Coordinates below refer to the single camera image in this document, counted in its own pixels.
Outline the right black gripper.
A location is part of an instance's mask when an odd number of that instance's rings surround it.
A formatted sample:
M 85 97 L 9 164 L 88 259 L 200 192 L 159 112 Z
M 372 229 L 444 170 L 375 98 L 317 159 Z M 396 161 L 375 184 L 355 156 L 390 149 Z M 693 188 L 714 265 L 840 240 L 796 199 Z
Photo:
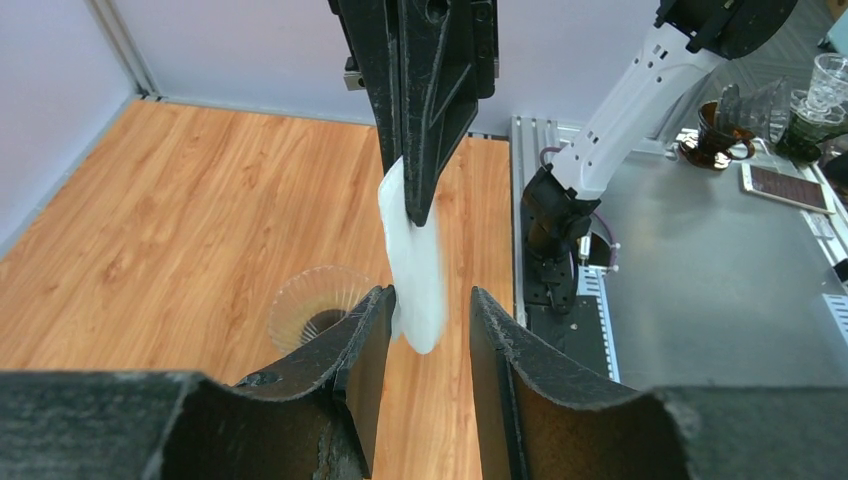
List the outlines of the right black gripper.
M 422 227 L 439 177 L 477 113 L 476 85 L 479 99 L 494 95 L 497 2 L 402 1 L 400 79 L 397 3 L 331 0 L 329 7 L 349 49 L 346 85 L 367 92 L 383 170 L 403 153 L 407 216 Z

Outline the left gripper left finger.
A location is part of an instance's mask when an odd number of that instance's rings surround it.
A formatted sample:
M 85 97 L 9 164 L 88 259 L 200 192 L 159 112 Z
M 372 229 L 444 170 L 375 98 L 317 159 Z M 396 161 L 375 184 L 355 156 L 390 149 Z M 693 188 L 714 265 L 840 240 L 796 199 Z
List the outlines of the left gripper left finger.
M 1 375 L 5 479 L 365 479 L 392 287 L 234 385 L 195 371 Z

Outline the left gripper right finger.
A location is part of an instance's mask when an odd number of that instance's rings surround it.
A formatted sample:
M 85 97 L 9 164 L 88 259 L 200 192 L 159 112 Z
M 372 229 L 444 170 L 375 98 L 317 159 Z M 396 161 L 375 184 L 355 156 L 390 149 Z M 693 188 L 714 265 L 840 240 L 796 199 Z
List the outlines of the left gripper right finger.
M 843 387 L 631 389 L 470 294 L 470 358 L 486 479 L 843 479 Z

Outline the white paper coffee filter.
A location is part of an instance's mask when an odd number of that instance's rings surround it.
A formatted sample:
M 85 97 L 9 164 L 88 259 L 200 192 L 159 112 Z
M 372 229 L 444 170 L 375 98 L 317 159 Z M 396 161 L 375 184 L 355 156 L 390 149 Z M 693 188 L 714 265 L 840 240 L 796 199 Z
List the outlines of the white paper coffee filter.
M 399 157 L 378 188 L 385 249 L 396 293 L 392 337 L 402 336 L 420 355 L 438 345 L 448 320 L 448 290 L 436 208 L 422 227 L 407 217 L 404 158 Z

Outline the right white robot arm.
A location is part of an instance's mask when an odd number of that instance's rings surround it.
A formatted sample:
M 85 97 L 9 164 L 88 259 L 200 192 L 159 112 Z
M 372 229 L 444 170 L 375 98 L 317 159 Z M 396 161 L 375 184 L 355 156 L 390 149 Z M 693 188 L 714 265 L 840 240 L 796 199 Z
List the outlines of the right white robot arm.
M 572 143 L 542 166 L 523 199 L 531 244 L 568 252 L 636 143 L 687 90 L 770 40 L 791 1 L 662 1 L 627 70 Z M 397 310 L 405 320 L 447 311 L 431 206 L 442 172 L 494 94 L 492 1 L 333 1 L 350 86 L 367 93 L 384 180 L 379 199 Z

